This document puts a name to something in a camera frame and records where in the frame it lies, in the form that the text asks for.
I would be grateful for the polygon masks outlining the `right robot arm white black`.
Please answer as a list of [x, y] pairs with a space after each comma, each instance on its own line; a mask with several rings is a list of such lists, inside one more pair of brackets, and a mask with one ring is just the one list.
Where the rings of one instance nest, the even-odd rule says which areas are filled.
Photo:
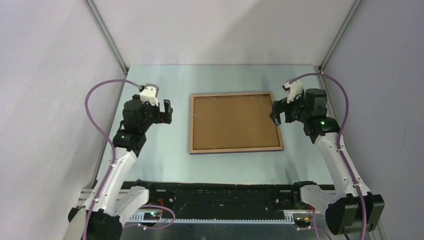
[[327, 93], [323, 89], [303, 90], [293, 100], [283, 98], [272, 103], [270, 118], [279, 126], [280, 115], [285, 122], [300, 122], [322, 156], [330, 173], [335, 195], [322, 190], [316, 183], [299, 182], [298, 191], [291, 194], [291, 204], [297, 209], [310, 205], [324, 215], [333, 235], [374, 231], [385, 202], [380, 194], [372, 194], [364, 183], [347, 152], [340, 126], [327, 116]]

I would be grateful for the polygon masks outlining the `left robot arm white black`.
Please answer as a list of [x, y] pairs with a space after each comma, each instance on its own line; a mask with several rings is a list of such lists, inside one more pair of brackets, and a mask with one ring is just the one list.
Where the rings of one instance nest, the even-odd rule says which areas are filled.
[[153, 208], [158, 194], [142, 186], [133, 186], [121, 199], [124, 179], [147, 141], [146, 132], [153, 124], [170, 124], [173, 108], [168, 99], [164, 111], [155, 97], [133, 95], [123, 105], [123, 119], [111, 143], [111, 155], [105, 169], [82, 207], [68, 214], [66, 240], [118, 240], [124, 225], [141, 206]]

